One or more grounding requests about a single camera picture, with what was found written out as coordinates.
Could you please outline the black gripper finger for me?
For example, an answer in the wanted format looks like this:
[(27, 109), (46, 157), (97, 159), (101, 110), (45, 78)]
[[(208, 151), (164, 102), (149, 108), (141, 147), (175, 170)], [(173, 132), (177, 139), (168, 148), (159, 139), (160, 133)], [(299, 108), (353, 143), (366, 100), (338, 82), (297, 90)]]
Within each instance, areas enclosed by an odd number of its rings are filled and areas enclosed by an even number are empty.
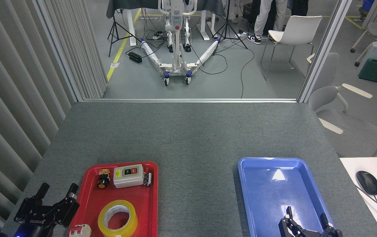
[(282, 237), (307, 237), (306, 230), (294, 221), (291, 206), (287, 207), (286, 215), (279, 222), (279, 231)]
[(42, 183), (36, 195), (33, 195), (31, 198), (25, 198), (13, 220), (17, 223), (24, 223), (25, 219), (31, 213), (36, 213), (38, 206), (42, 206), (42, 199), (45, 197), (49, 188), (49, 184)]
[(65, 198), (52, 205), (49, 212), (53, 216), (53, 223), (68, 227), (74, 218), (79, 203), (77, 202), (77, 190), (79, 186), (75, 183), (71, 184)]
[(325, 213), (321, 214), (320, 222), (323, 229), (323, 232), (320, 235), (321, 237), (342, 237), (342, 231), (333, 227), (333, 225), (328, 221)]

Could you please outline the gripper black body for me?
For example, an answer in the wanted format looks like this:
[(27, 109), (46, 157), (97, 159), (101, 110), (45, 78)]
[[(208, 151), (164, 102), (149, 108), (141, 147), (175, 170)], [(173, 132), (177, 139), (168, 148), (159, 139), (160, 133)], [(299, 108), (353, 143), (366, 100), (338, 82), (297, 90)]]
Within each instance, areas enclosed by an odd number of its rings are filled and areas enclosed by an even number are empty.
[(14, 237), (52, 237), (53, 229), (56, 226), (56, 214), (48, 213), (28, 213), (18, 211), (14, 217), (19, 228), (14, 233)]

